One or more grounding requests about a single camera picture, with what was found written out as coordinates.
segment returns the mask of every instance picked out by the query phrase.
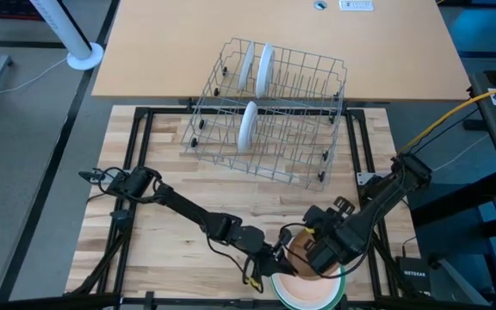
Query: floor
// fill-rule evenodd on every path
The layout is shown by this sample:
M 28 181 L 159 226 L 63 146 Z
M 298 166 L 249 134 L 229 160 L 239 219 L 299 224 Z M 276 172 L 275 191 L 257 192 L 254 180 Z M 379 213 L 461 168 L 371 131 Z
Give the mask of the floor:
M 65 0 L 71 14 L 89 40 L 95 40 L 110 5 L 110 0 Z M 496 9 L 441 8 L 446 25 L 459 51 L 496 52 Z M 43 22 L 0 20 L 0 40 L 58 41 Z M 0 90 L 16 87 L 66 55 L 62 49 L 34 49 L 0 47 L 1 54 L 9 54 L 15 65 L 9 68 L 0 83 Z M 496 59 L 462 59 L 468 73 L 496 69 Z M 69 107 L 82 72 L 59 65 L 36 83 L 20 90 L 0 95 L 0 282 L 2 270 L 9 263 L 18 234 L 34 202 L 44 171 L 49 165 L 55 143 L 66 121 Z M 40 223 L 21 272 L 12 299 L 61 295 L 68 276 L 72 255 L 76 247 L 84 214 L 89 186 L 80 180 L 78 171 L 96 166 L 112 105 L 115 104 L 177 104 L 166 100 L 109 100 L 89 95 L 95 79 L 87 85 L 85 96 L 79 97 L 77 113 L 70 138 L 62 154 L 53 186 L 46 199 Z M 416 133 L 436 120 L 455 104 L 392 102 L 387 106 L 394 142 L 403 146 Z M 451 160 L 483 133 L 468 133 L 455 127 L 449 135 L 434 142 L 433 152 L 421 158 L 437 167 Z M 472 182 L 496 171 L 496 153 L 489 138 L 475 146 L 471 152 L 434 175 L 435 183 L 461 184 Z M 422 197 L 412 197 L 418 205 Z M 476 212 L 461 214 L 452 220 L 450 233 L 462 232 L 464 225 L 471 226 L 483 216 Z M 475 236 L 461 235 L 449 239 L 447 245 L 434 240 L 437 227 L 418 231 L 423 253 L 453 251 L 465 247 L 468 252 L 487 251 L 487 244 Z M 476 286 L 487 285 L 487 279 L 475 280 Z

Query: wire dish rack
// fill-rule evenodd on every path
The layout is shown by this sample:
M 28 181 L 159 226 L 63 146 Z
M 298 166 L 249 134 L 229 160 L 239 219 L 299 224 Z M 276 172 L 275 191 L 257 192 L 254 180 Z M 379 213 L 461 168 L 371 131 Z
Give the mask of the wire dish rack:
M 265 95 L 256 99 L 263 43 L 254 42 L 254 61 L 245 87 L 239 71 L 251 42 L 231 39 L 215 62 L 183 134 L 185 152 L 200 160 L 323 190 L 329 183 L 343 108 L 344 61 L 274 46 L 275 61 Z M 257 105 L 251 148 L 239 151 L 239 130 L 250 101 Z

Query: wooden board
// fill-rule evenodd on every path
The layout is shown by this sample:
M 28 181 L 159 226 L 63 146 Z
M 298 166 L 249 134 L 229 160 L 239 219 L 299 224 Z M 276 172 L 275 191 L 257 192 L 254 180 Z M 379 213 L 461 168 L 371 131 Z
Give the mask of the wooden board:
M 468 98 L 434 0 L 374 0 L 373 12 L 327 3 L 319 11 L 312 0 L 121 1 L 93 95 L 198 97 L 223 45 L 240 38 L 342 59 L 349 99 Z
M 114 106 L 99 159 L 100 168 L 122 165 L 134 110 L 134 106 Z M 389 159 L 395 151 L 386 111 L 367 108 L 365 113 L 376 169 L 388 171 Z M 264 230 L 268 242 L 276 241 L 282 225 L 300 222 L 312 204 L 328 208 L 341 195 L 358 205 L 344 121 L 338 137 L 331 183 L 323 192 L 315 192 L 246 175 L 184 154 L 179 141 L 189 117 L 162 114 L 154 117 L 146 166 L 160 171 L 164 182 L 209 211 L 237 215 L 244 224 Z M 141 123 L 137 150 L 143 127 Z M 362 147 L 359 153 L 364 163 Z M 94 186 L 91 194 L 98 193 Z M 76 288 L 102 257 L 109 231 L 109 213 L 114 204 L 113 197 L 104 196 L 87 205 L 66 290 Z M 408 207 L 401 203 L 388 214 L 386 222 L 392 253 L 400 255 L 403 241 L 414 236 Z M 231 254 L 241 265 L 244 263 L 244 257 L 234 249 L 219 245 L 215 248 Z M 419 256 L 415 240 L 407 244 L 407 253 L 410 257 Z M 379 269 L 382 292 L 386 294 L 382 263 L 379 263 Z M 114 274 L 112 271 L 108 291 L 114 286 Z M 372 300 L 367 262 L 349 275 L 347 282 L 346 294 L 350 300 Z M 149 290 L 160 298 L 276 299 L 268 279 L 265 279 L 264 286 L 264 293 L 258 294 L 243 285 L 234 264 L 208 249 L 198 226 L 168 208 L 156 204 L 138 206 L 127 260 L 125 296 L 142 297 Z

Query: black metal frame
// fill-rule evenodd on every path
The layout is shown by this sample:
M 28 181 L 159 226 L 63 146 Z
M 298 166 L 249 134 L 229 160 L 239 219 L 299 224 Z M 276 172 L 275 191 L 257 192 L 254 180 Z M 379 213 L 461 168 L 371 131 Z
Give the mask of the black metal frame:
M 143 165 L 145 163 L 146 159 L 146 151 L 148 150 L 148 145 L 149 145 L 149 139 L 150 139 L 150 134 L 151 134 L 151 127 L 152 127 L 152 120 L 154 115 L 157 114 L 190 114 L 192 113 L 192 107 L 190 106 L 191 103 L 194 101 L 189 100 L 189 104 L 187 107 L 183 108 L 148 108 L 148 107 L 143 107 L 143 108 L 136 108 L 135 113 L 134 113 L 134 118 L 133 118 L 133 124 L 132 124 L 132 129 L 131 133 L 129 135 L 129 141 L 127 142 L 127 152 L 126 152 L 126 157 L 124 159 L 124 165 L 123 169 L 130 169 L 131 164 L 133 161 L 133 152 L 134 152 L 134 146 L 135 142 L 138 136 L 138 132 L 140 130 L 140 123 L 141 120 L 146 117 L 146 124 L 144 128 L 144 132 L 142 135 L 142 141 L 140 145 L 140 151 L 139 151 L 139 162 L 138 165 Z M 217 111 L 215 109 L 201 109 L 202 114 L 215 114 Z M 309 109 L 307 111 L 309 114 L 318 114 L 319 111 L 315 109 L 314 111 Z M 357 173 L 362 172 L 361 168 L 361 163 L 359 160 L 359 154 L 357 150 L 357 139 L 356 139 L 356 134 L 355 134 L 355 127 L 354 127 L 354 120 L 357 120 L 359 122 L 359 127 L 361 131 L 361 136 L 362 136 L 362 143 L 363 143 L 363 150 L 364 150 L 364 155 L 365 155 L 365 163 L 367 166 L 367 171 L 368 172 L 374 172 L 375 167 L 374 167 L 374 162 L 372 159 L 372 151 L 371 151 L 371 146 L 369 142 L 369 134 L 367 131 L 367 125 L 366 125 L 366 119 L 365 119 L 365 113 L 364 110 L 362 109 L 346 109 L 345 111 L 342 112 L 343 115 L 346 117 L 346 122 L 347 122 L 347 128 L 348 128 L 348 137 L 350 141 L 350 149 L 351 149 L 351 156 L 353 160 L 353 165 L 354 165 L 354 178 L 356 179 L 357 183 Z M 361 197 L 361 188 L 362 185 L 357 185 L 357 193 L 359 196 L 360 202 L 363 202 L 362 197 Z M 115 203 L 115 211 L 120 210 L 124 208 L 124 201 L 121 199 L 116 199 Z M 136 209 L 136 204 L 131 203 L 129 205 L 129 211 L 132 215 L 133 221 L 135 220 L 134 214 L 135 214 L 135 209 Z M 440 308 L 440 307 L 451 307 L 451 308 L 461 308 L 461 309 L 466 309 L 469 308 L 466 305 L 463 304 L 454 304 L 454 303 L 443 303 L 442 301 L 434 301 L 434 300 L 418 300 L 416 302 L 414 299 L 407 299 L 407 298 L 402 298 L 399 297 L 398 295 L 398 289 L 397 289 L 397 284 L 395 281 L 395 273 L 393 272 L 394 269 L 398 268 L 397 265 L 394 263 L 393 259 L 391 258 L 390 250 L 389 250 L 389 243 L 388 243 L 388 234 L 386 231 L 386 226 L 385 223 L 380 223 L 378 225 L 378 230 L 380 237 L 378 235 L 374 234 L 373 235 L 373 245 L 375 246 L 376 250 L 379 251 L 379 254 L 381 254 L 382 258 L 384 259 L 385 266 L 386 266 L 386 271 L 387 271 L 387 283 L 388 283 L 388 288 L 390 291 L 390 296 L 384 296 L 381 293 L 381 286 L 380 286 L 380 276 L 378 274 L 378 266 L 377 266 L 377 261 L 375 257 L 375 252 L 371 251 L 369 253 L 369 273 L 371 277 L 371 284 L 372 284 L 372 289 L 373 289 L 373 294 L 375 297 L 374 301 L 345 301 L 344 304 L 338 306 L 337 308 L 345 308 L 345 307 L 380 307 L 380 308 L 388 308 L 388 309 L 397 309 L 397 308 L 406 308 L 407 307 L 407 302 L 409 302 L 409 305 L 411 307 L 413 306 L 422 306 L 423 308 Z M 112 245 L 112 242 L 114 241 L 114 238 L 116 238 L 117 235 L 117 226 L 115 224 L 115 221 L 112 220 L 110 229 L 108 232 L 108 240 L 107 240 L 107 249 Z M 115 277 L 115 286 L 113 289 L 113 293 L 115 294 L 120 294 L 121 293 L 121 288 L 122 284 L 124 281 L 124 276 L 125 276 L 125 269 L 127 265 L 127 254 L 128 254 L 128 246 L 129 242 L 131 239 L 131 234 L 126 233 L 126 240 L 124 246 L 121 248 L 121 254 L 120 254 L 120 259 L 117 265 L 117 272 L 116 272 L 116 277 Z M 105 273 L 102 276 L 102 280 L 99 282 L 99 286 L 97 288 L 97 293 L 102 294 L 105 292 L 106 284 L 108 281 L 108 273 L 109 270 L 107 269 Z M 147 309 L 154 309 L 158 305 L 175 305 L 175 306 L 217 306 L 217 307 L 239 307 L 239 308 L 256 308 L 256 307 L 282 307 L 283 304 L 280 301 L 270 301 L 270 300 L 253 300 L 253 299 L 185 299 L 185 298 L 158 298 L 155 297 L 154 292 L 147 292 L 146 293 L 146 298 L 124 298 L 122 301 L 122 304 L 135 304 L 135 305 L 146 305 Z

